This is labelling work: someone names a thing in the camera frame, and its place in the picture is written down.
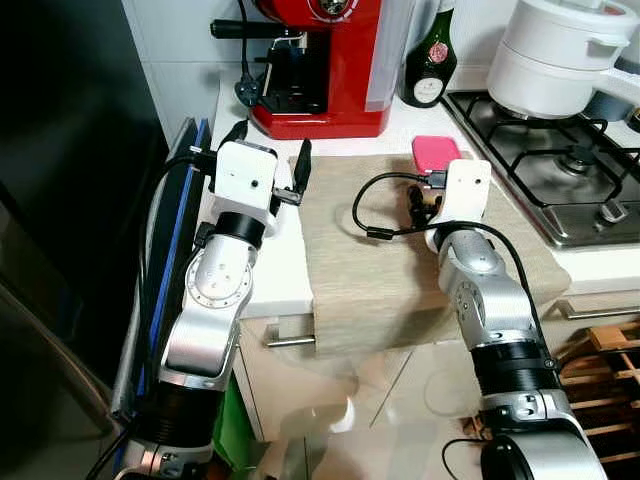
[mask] stainless steel stove top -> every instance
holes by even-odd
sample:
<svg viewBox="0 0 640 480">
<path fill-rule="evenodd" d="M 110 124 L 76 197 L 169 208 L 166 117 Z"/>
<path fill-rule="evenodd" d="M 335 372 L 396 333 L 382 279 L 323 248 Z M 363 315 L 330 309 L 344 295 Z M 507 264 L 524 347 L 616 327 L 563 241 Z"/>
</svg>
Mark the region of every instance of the stainless steel stove top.
<svg viewBox="0 0 640 480">
<path fill-rule="evenodd" d="M 444 104 L 554 246 L 640 242 L 640 145 L 620 148 L 606 121 L 515 118 L 486 91 Z"/>
</svg>

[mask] black handle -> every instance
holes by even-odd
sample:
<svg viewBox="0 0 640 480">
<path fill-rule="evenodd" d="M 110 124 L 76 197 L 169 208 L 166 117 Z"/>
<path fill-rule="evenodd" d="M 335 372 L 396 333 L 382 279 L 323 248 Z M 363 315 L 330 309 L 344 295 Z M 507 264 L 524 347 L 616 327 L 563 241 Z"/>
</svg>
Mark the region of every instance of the black handle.
<svg viewBox="0 0 640 480">
<path fill-rule="evenodd" d="M 244 23 L 239 20 L 216 19 L 211 22 L 211 35 L 215 38 L 243 38 Z M 295 37 L 298 31 L 290 30 L 281 23 L 247 22 L 246 38 Z"/>
</svg>

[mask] kitchen counter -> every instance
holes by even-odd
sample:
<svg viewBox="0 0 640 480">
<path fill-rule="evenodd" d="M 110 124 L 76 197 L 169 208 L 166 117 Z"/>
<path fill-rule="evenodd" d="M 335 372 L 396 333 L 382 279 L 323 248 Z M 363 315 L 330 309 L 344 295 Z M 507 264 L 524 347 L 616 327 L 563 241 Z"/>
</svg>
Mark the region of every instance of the kitchen counter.
<svg viewBox="0 0 640 480">
<path fill-rule="evenodd" d="M 223 72 L 216 120 L 212 134 L 212 148 L 218 144 L 238 120 L 246 117 L 247 109 L 239 104 L 233 85 L 239 70 Z M 612 138 L 622 146 L 640 145 L 640 134 L 623 122 L 609 126 Z M 349 138 L 313 140 L 313 156 L 407 154 L 417 135 L 452 137 L 461 151 L 478 157 L 474 146 L 456 125 L 445 109 L 437 105 L 417 109 L 394 98 L 389 124 L 377 138 Z M 279 165 L 276 184 L 290 185 L 288 160 L 298 154 L 300 141 L 273 140 L 249 125 L 247 141 L 273 148 Z M 213 195 L 204 189 L 199 221 L 207 220 Z M 295 207 L 284 205 L 278 215 L 278 233 L 264 241 L 255 266 L 255 287 L 244 317 L 294 315 L 312 313 L 313 295 L 306 266 L 300 217 Z M 569 273 L 572 284 L 568 294 L 640 289 L 640 243 L 628 246 L 589 247 L 556 250 L 549 247 L 556 261 Z"/>
</svg>

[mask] pink object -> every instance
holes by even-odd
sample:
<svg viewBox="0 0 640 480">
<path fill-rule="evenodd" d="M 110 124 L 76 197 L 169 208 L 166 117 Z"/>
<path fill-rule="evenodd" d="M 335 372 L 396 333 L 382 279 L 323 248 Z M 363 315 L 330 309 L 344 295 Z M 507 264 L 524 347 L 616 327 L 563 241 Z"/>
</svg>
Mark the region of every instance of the pink object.
<svg viewBox="0 0 640 480">
<path fill-rule="evenodd" d="M 418 172 L 446 170 L 452 160 L 460 158 L 460 150 L 451 137 L 421 135 L 413 139 L 413 161 Z"/>
</svg>

